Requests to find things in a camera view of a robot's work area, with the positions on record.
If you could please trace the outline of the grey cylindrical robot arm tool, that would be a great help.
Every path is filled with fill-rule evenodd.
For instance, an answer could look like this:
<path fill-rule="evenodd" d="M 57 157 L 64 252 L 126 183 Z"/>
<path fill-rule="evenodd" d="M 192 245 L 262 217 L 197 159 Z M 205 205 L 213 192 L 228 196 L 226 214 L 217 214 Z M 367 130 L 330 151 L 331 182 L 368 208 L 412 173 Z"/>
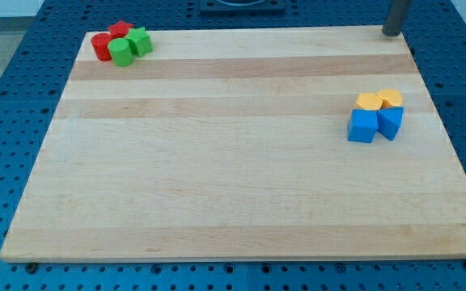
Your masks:
<path fill-rule="evenodd" d="M 388 37 L 399 36 L 413 0 L 392 0 L 381 32 Z"/>

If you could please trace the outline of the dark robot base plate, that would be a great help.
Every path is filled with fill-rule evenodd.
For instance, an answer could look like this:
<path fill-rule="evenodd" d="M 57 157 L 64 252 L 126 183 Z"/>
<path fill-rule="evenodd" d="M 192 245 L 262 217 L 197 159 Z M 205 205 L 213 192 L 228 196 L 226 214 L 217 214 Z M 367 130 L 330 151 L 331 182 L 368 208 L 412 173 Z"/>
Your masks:
<path fill-rule="evenodd" d="M 198 0 L 201 14 L 277 12 L 286 8 L 285 0 Z"/>

